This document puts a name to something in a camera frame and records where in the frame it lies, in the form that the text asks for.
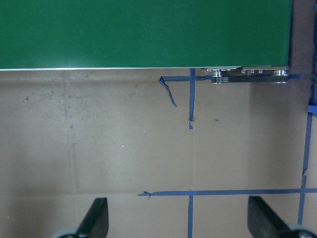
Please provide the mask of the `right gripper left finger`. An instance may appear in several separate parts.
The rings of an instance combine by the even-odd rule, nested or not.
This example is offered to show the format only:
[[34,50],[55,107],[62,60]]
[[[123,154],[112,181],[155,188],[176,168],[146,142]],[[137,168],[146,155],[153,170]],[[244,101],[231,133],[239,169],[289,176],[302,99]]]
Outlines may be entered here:
[[107,198],[96,198],[75,232],[77,238],[106,238],[108,234]]

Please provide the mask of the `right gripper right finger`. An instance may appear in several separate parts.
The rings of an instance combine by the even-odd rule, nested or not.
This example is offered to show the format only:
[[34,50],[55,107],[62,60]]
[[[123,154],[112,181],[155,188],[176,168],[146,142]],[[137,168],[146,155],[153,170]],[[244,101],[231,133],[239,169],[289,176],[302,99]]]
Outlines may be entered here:
[[254,238],[296,238],[286,223],[260,196],[249,196],[247,225]]

